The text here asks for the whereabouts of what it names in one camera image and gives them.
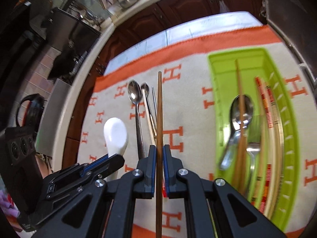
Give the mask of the dark wooden chopstick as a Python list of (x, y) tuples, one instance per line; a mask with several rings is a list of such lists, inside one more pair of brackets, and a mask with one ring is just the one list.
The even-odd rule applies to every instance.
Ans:
[(163, 202), (163, 109), (162, 109), (162, 72), (158, 75), (157, 104), (157, 164), (156, 164), (156, 237), (162, 237), (162, 202)]
[(245, 175), (243, 173), (243, 168), (245, 167), (245, 134), (244, 134), (244, 113), (245, 113), (245, 103), (244, 103), (244, 93), (242, 87), (242, 80), (240, 76), (240, 68), (238, 60), (235, 60), (236, 68), (236, 79), (238, 84), (239, 91), (239, 116), (240, 116), (240, 138), (238, 142), (238, 150), (236, 154), (235, 162), (235, 171), (233, 184), (234, 187), (240, 192), (243, 193), (243, 186)]

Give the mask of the short steel soup spoon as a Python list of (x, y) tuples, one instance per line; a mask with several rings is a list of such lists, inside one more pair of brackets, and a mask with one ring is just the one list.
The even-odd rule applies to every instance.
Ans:
[[(232, 102), (230, 108), (230, 136), (228, 142), (226, 144), (225, 149), (221, 155), (221, 158), (218, 162), (218, 167), (220, 170), (224, 171), (227, 170), (232, 161), (234, 159), (236, 150), (238, 148), (238, 143), (240, 141), (241, 130), (240, 130), (240, 96), (236, 96)], [(249, 124), (252, 121), (254, 114), (254, 106), (251, 98), (247, 95), (244, 95), (244, 120), (243, 120), (243, 130), (246, 131)]]

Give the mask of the steel fork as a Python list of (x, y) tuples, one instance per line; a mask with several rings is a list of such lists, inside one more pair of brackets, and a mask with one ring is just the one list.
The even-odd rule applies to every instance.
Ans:
[(249, 168), (247, 189), (249, 189), (251, 185), (251, 181), (255, 171), (256, 156), (261, 151), (261, 120), (262, 120), (262, 117), (260, 115), (254, 116), (251, 121), (250, 130), (248, 133), (249, 136), (248, 136), (246, 151), (248, 155), (250, 156), (250, 168)]

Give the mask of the white ceramic soup spoon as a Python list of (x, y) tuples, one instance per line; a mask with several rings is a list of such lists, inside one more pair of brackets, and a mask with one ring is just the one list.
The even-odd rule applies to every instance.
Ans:
[(108, 158), (115, 154), (123, 156), (128, 144), (128, 133), (123, 121), (116, 117), (108, 119), (104, 124), (103, 133)]

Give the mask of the large steel spoon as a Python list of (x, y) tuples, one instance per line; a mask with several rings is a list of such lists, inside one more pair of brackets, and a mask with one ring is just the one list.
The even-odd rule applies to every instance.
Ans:
[(136, 125), (136, 135), (137, 135), (137, 153), (138, 158), (142, 159), (145, 157), (145, 152), (143, 148), (143, 138), (140, 123), (140, 113), (139, 105), (141, 102), (141, 89), (139, 83), (135, 80), (131, 80), (128, 84), (128, 96), (132, 104), (135, 106), (135, 125)]

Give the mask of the small steel long spoon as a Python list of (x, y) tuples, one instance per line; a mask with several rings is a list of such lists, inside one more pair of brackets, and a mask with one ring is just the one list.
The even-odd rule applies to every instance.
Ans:
[(145, 109), (146, 109), (148, 128), (150, 131), (150, 138), (151, 138), (152, 144), (154, 145), (156, 143), (157, 132), (156, 132), (154, 119), (153, 119), (153, 116), (152, 116), (152, 113), (150, 110), (150, 106), (149, 106), (149, 102), (148, 102), (149, 86), (147, 83), (141, 84), (141, 92), (142, 92), (143, 102), (144, 102)]

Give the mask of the orange beige H-pattern cloth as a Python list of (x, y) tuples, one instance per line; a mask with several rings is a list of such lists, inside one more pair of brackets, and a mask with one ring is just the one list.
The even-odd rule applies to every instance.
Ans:
[(105, 122), (117, 117), (128, 131), (125, 165), (137, 166), (135, 106), (131, 80), (156, 86), (162, 76), (163, 136), (174, 157), (201, 178), (230, 181), (234, 167), (217, 162), (230, 134), (229, 109), (238, 95), (237, 76), (262, 114), (256, 78), (271, 89), (283, 123), (283, 178), (272, 222), (288, 237), (303, 234), (316, 205), (316, 102), (299, 64), (267, 26), (200, 36), (140, 57), (99, 77), (82, 127), (78, 162), (106, 154)]

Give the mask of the steel chopstick on cloth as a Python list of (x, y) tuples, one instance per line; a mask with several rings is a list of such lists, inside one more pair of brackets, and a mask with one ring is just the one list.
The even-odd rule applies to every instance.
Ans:
[(155, 124), (157, 125), (157, 104), (156, 104), (156, 97), (155, 97), (155, 89), (153, 86), (152, 86), (152, 98), (153, 98), (153, 105), (154, 105)]

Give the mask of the green plastic utensil tray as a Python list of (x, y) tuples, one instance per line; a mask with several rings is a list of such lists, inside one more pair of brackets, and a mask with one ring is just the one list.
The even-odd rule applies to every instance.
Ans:
[(290, 94), (265, 48), (208, 56), (215, 100), (219, 177), (278, 228), (291, 217), (299, 177), (299, 134)]

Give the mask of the black wok on stove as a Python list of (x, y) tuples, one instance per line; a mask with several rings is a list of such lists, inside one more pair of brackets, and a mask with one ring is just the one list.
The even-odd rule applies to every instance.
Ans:
[(54, 62), (53, 67), (47, 77), (48, 80), (57, 79), (63, 75), (67, 75), (74, 69), (76, 60), (76, 53), (74, 50), (63, 51), (58, 55)]

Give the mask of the steel pot on counter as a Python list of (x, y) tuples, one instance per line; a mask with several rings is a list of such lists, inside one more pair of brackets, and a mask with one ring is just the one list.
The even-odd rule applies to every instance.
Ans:
[(136, 2), (137, 2), (137, 0), (122, 0), (122, 1), (119, 1), (119, 5), (123, 9), (128, 9), (131, 6), (135, 5)]

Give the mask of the grey countertop cabinet appliance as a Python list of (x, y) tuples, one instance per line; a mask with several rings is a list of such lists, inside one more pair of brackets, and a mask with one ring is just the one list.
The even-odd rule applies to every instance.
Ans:
[(285, 40), (316, 88), (316, 22), (299, 0), (265, 0), (270, 26)]

